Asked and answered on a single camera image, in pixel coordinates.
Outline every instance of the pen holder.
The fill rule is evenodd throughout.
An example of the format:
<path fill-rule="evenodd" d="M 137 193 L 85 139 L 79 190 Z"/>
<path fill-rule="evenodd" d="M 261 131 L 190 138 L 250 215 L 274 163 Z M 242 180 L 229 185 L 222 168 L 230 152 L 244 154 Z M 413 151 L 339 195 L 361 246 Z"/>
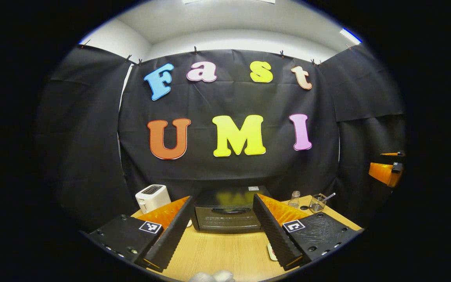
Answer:
<path fill-rule="evenodd" d="M 323 194 L 313 195 L 311 202 L 309 203 L 309 209 L 316 213 L 322 211 L 326 207 L 326 201 L 321 201 L 325 199 L 326 196 Z"/>

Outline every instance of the black curtain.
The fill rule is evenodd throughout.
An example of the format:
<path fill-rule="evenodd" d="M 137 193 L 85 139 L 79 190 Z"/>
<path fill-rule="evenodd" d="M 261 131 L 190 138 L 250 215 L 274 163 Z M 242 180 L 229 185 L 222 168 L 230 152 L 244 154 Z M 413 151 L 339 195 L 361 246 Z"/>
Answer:
<path fill-rule="evenodd" d="M 330 87 L 340 135 L 337 196 L 329 205 L 366 227 L 393 191 L 368 174 L 370 163 L 392 164 L 381 154 L 406 146 L 399 87 L 363 44 L 328 59 L 321 72 Z"/>
<path fill-rule="evenodd" d="M 217 80 L 193 82 L 186 78 L 194 62 L 217 66 Z M 274 76 L 269 83 L 253 82 L 250 63 L 265 61 Z M 156 101 L 144 81 L 145 75 L 172 63 L 170 93 Z M 301 66 L 309 73 L 313 87 L 307 91 L 297 83 L 290 69 Z M 234 154 L 215 157 L 215 116 L 230 116 L 240 128 L 248 115 L 260 115 L 263 155 Z M 291 114 L 306 114 L 308 137 L 313 146 L 295 151 Z M 164 142 L 176 143 L 172 121 L 188 118 L 188 148 L 179 159 L 158 159 L 149 148 L 147 123 L 168 122 Z M 225 185 L 264 184 L 273 197 L 290 198 L 292 191 L 303 195 L 331 193 L 338 166 L 338 129 L 329 87 L 318 66 L 300 59 L 240 50 L 199 51 L 165 56 L 133 66 L 123 93 L 119 138 L 123 170 L 128 188 L 135 194 L 149 184 L 165 184 L 170 198 Z"/>
<path fill-rule="evenodd" d="M 105 50 L 77 46 L 41 96 L 35 142 L 43 189 L 53 189 L 59 205 L 85 231 L 136 208 L 117 144 L 118 108 L 130 65 Z"/>

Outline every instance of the glass bottle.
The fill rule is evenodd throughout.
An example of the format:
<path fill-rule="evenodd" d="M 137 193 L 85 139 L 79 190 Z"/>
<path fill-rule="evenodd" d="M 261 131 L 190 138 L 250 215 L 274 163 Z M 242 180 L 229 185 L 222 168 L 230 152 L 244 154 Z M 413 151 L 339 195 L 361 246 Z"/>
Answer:
<path fill-rule="evenodd" d="M 288 202 L 288 205 L 290 207 L 294 207 L 294 208 L 299 208 L 299 197 L 300 197 L 300 192 L 299 191 L 293 191 L 292 193 L 292 199 Z"/>

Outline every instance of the wooden table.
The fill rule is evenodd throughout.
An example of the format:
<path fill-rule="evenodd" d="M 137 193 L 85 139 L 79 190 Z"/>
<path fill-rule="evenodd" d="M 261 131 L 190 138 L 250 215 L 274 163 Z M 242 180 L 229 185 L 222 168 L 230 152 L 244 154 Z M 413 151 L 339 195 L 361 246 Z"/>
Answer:
<path fill-rule="evenodd" d="M 308 206 L 311 196 L 300 198 L 300 206 Z M 351 229 L 359 230 L 361 227 L 354 224 L 344 216 L 325 207 L 322 211 L 335 218 Z M 132 216 L 142 215 L 139 210 Z M 186 228 L 179 246 L 163 273 L 166 277 L 188 281 L 198 272 L 214 274 L 222 269 L 231 271 L 237 282 L 258 282 L 283 273 L 277 261 L 269 258 L 267 236 L 262 232 L 244 234 L 213 234 L 197 232 L 194 227 Z"/>

